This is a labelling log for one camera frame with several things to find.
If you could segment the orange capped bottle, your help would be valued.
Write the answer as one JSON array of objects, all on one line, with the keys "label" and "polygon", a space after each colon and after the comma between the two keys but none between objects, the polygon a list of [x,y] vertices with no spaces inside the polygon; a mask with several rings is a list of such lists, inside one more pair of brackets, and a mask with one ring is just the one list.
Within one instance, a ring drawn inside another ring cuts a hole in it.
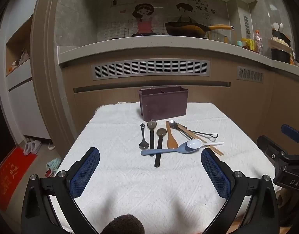
[{"label": "orange capped bottle", "polygon": [[262,38],[259,33],[259,30],[255,30],[254,34],[254,47],[255,47],[255,52],[258,54],[263,53],[263,45],[262,45]]}]

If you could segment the red floor mat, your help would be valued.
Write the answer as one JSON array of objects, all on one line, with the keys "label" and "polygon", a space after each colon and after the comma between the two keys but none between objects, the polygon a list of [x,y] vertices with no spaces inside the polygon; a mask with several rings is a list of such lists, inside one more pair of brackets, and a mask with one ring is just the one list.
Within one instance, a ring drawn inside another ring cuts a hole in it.
[{"label": "red floor mat", "polygon": [[6,211],[15,189],[35,159],[36,155],[24,155],[23,150],[16,147],[0,165],[1,211]]}]

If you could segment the long black handled spoon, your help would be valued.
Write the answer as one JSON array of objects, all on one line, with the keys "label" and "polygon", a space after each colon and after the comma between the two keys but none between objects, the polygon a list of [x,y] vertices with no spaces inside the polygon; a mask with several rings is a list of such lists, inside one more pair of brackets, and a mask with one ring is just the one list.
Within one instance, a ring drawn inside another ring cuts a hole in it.
[{"label": "long black handled spoon", "polygon": [[[158,136],[158,145],[157,148],[160,150],[162,149],[162,144],[163,144],[163,137],[166,135],[167,131],[164,128],[159,128],[156,132],[157,136]],[[161,154],[156,154],[155,157],[155,163],[154,163],[154,167],[155,168],[159,168],[160,167],[160,161],[161,161]]]}]

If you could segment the black pot on counter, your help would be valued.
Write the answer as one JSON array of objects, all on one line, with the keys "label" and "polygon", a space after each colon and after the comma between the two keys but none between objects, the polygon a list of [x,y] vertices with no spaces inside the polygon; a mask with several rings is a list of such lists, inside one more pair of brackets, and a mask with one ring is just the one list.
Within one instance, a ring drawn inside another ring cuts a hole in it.
[{"label": "black pot on counter", "polygon": [[290,63],[290,54],[285,51],[279,49],[271,49],[271,56],[272,60]]}]

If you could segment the grey slippers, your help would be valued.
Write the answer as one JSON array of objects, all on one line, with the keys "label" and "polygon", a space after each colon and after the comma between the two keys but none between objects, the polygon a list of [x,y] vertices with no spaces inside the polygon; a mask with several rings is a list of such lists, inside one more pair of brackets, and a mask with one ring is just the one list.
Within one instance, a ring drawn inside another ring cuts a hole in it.
[{"label": "grey slippers", "polygon": [[27,142],[24,146],[23,154],[25,156],[29,154],[36,155],[39,152],[41,145],[42,143],[39,140]]}]

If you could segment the wooden chopstick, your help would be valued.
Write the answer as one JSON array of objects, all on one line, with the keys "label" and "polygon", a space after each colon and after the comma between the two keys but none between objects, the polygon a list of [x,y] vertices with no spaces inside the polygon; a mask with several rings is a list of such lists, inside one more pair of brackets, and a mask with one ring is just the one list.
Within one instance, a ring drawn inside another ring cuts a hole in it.
[{"label": "wooden chopstick", "polygon": [[193,132],[189,131],[188,129],[186,129],[185,127],[183,127],[182,125],[178,124],[178,128],[185,132],[187,135],[191,136],[194,139],[199,139],[200,141],[202,141],[203,143],[206,143],[206,141],[204,139],[201,139],[199,136],[197,136],[196,134],[194,134]]},{"label": "wooden chopstick", "polygon": [[220,156],[223,156],[224,155],[224,153],[223,152],[221,152],[220,150],[218,150],[215,146],[212,146],[212,145],[209,145],[208,146],[209,148],[211,148],[215,153],[217,153],[218,155],[220,155]]}]

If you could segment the large grey vent grille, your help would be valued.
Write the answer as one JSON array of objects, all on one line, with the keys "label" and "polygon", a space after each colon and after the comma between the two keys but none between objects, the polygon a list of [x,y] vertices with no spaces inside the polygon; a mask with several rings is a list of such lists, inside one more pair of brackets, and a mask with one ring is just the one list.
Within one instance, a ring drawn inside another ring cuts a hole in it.
[{"label": "large grey vent grille", "polygon": [[151,75],[210,75],[211,62],[195,59],[133,59],[92,65],[93,80]]}]

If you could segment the black handled brown spoon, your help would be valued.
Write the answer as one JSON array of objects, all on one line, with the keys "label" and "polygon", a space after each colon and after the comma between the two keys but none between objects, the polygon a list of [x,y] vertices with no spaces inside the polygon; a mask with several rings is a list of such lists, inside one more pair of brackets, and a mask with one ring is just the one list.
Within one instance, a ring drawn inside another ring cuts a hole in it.
[{"label": "black handled brown spoon", "polygon": [[149,134],[150,134],[150,138],[149,138],[149,144],[150,144],[150,146],[149,146],[149,148],[150,148],[150,150],[152,150],[152,149],[154,149],[154,129],[156,128],[156,126],[157,126],[157,122],[156,121],[149,121],[148,123],[147,123],[147,127],[148,127],[148,129],[149,129]]}]

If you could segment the small grey vent grille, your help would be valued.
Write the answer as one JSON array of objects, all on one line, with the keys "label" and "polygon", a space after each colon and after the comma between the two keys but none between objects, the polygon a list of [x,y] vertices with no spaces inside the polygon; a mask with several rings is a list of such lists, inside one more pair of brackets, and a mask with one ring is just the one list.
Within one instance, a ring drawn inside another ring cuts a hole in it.
[{"label": "small grey vent grille", "polygon": [[237,67],[237,79],[252,82],[263,82],[264,73],[243,66]]}]

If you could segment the white textured table cloth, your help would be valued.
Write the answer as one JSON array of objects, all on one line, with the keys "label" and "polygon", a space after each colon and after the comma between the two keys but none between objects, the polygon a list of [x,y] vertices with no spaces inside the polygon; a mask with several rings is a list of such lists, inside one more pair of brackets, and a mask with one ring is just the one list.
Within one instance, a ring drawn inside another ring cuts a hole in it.
[{"label": "white textured table cloth", "polygon": [[[275,170],[256,144],[211,103],[188,103],[187,113],[175,119],[189,129],[218,133],[220,159],[247,177],[273,179]],[[68,170],[90,147],[100,152],[100,163],[75,202],[98,232],[114,218],[132,214],[145,233],[199,233],[223,206],[201,164],[201,151],[141,156],[139,102],[96,109],[58,171]]]}]

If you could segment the blue plastic rice spoon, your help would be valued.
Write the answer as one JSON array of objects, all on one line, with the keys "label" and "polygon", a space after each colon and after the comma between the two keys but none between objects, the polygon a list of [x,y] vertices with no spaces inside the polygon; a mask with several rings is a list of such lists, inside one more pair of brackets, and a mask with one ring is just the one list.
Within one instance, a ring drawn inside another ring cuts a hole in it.
[{"label": "blue plastic rice spoon", "polygon": [[183,143],[178,148],[175,149],[156,149],[156,150],[142,150],[141,155],[142,156],[148,156],[148,155],[157,155],[157,154],[166,154],[166,153],[181,153],[181,154],[191,154],[193,152],[196,152],[200,150],[201,146],[191,148],[187,143]]}]

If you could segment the wooden spoon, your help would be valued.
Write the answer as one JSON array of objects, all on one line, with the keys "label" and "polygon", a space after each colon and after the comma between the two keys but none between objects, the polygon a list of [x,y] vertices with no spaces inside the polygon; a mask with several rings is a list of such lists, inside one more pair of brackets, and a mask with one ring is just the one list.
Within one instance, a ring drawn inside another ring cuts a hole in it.
[{"label": "wooden spoon", "polygon": [[166,124],[166,130],[167,130],[167,135],[168,135],[167,148],[168,149],[176,149],[176,148],[178,148],[178,143],[172,135],[169,121],[166,121],[165,124]]}]

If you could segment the purple plastic utensil holder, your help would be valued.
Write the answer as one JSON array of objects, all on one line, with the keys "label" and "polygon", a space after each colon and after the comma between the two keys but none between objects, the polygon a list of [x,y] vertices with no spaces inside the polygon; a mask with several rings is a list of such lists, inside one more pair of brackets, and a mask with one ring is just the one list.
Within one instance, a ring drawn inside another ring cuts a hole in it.
[{"label": "purple plastic utensil holder", "polygon": [[189,91],[181,86],[154,87],[138,91],[144,121],[158,121],[184,116]]}]

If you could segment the black smiley handle spoon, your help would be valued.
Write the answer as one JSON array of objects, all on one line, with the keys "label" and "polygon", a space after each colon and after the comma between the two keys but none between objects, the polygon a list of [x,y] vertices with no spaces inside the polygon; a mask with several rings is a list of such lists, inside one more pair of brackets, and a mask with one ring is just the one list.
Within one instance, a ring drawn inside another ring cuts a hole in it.
[{"label": "black smiley handle spoon", "polygon": [[139,143],[139,148],[141,150],[146,150],[149,148],[149,143],[145,140],[145,124],[140,124],[141,133],[142,133],[142,141]]}]

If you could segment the steel spoon black loop handle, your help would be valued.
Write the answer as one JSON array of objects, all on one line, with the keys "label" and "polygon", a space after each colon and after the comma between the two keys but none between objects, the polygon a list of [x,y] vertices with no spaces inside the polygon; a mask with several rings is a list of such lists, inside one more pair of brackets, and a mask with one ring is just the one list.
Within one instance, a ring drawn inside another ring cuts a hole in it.
[{"label": "steel spoon black loop handle", "polygon": [[189,130],[174,120],[170,120],[169,125],[171,128],[181,131],[186,136],[188,136],[190,138],[194,138],[194,139],[199,139],[202,142],[207,142],[206,139],[209,139],[211,142],[214,142],[219,136],[219,134],[217,134],[217,133],[209,134],[209,133],[196,132],[194,130]]}]

